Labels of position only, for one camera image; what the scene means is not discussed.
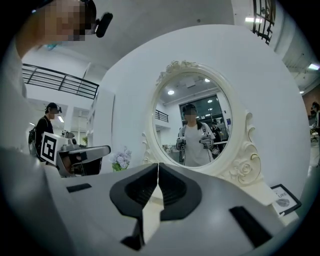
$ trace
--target mirror frame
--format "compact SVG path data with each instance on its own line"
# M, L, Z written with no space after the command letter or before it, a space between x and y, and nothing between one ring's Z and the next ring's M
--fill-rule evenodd
M194 73L214 81L225 94L232 116L232 131L223 152L213 162L199 167L187 167L175 162L158 144L154 113L162 89L176 76ZM261 161L257 148L252 140L252 114L240 102L228 80L216 70L195 62L172 61L164 72L160 73L152 90L152 97L147 106L143 143L146 149L143 164L165 163L188 168L206 175L224 179L240 187L263 205L270 205L277 199L272 190L265 184L261 173Z

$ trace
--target person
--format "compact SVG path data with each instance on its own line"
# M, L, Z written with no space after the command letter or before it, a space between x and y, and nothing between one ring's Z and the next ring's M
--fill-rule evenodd
M213 148L213 139L215 136L206 123L202 123L196 119L197 109L193 104L187 104L182 109L182 118L186 120L184 125L179 130L178 137L185 138L184 149L182 144L177 143L178 150L184 150L184 165L188 167L199 167L212 162L210 149ZM202 135L208 133L211 142L210 145L203 144Z
M314 123L313 127L319 135L320 134L320 105L319 105L319 103L313 102L312 108L316 113L315 123ZM320 137L318 137L318 144L319 144L319 161L318 161L317 167L320 167Z
M45 115L39 119L35 127L35 148L39 157L41 155L41 145L44 132L50 134L54 133L51 120L54 120L56 118L56 114L58 113L58 105L53 102L49 103L45 108Z
M211 127L212 133L215 136L215 139L213 140L213 142L218 143L221 142L221 129L219 127L216 126L216 123L212 123L212 127ZM222 144L218 144L217 145L220 153L222 152L222 150L224 149Z
M0 147L29 154L26 131L32 119L22 74L22 58L35 47L82 40L94 27L92 0L47 0L30 14L12 39L0 67Z

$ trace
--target oval mirror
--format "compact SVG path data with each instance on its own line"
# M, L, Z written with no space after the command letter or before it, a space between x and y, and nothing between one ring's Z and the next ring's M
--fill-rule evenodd
M201 167L224 152L232 131L231 108L215 81L182 73L160 90L153 127L167 157L186 167Z

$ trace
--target framed card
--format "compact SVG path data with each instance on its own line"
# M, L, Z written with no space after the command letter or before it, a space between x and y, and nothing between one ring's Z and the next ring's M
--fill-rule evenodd
M278 200L273 203L275 210L279 215L287 215L302 204L301 202L282 184L271 187L272 191L278 196Z

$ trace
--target black rail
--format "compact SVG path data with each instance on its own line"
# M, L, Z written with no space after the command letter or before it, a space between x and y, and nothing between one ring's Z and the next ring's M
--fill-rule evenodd
M168 115L157 109L155 110L155 119L169 123Z
M276 19L276 0L253 0L253 17L252 32L261 37L261 40L265 40L265 43L269 45L273 33L272 28L275 25Z
M25 84L45 87L57 91L94 99L99 85L79 77L52 70L49 68L23 64L23 80Z

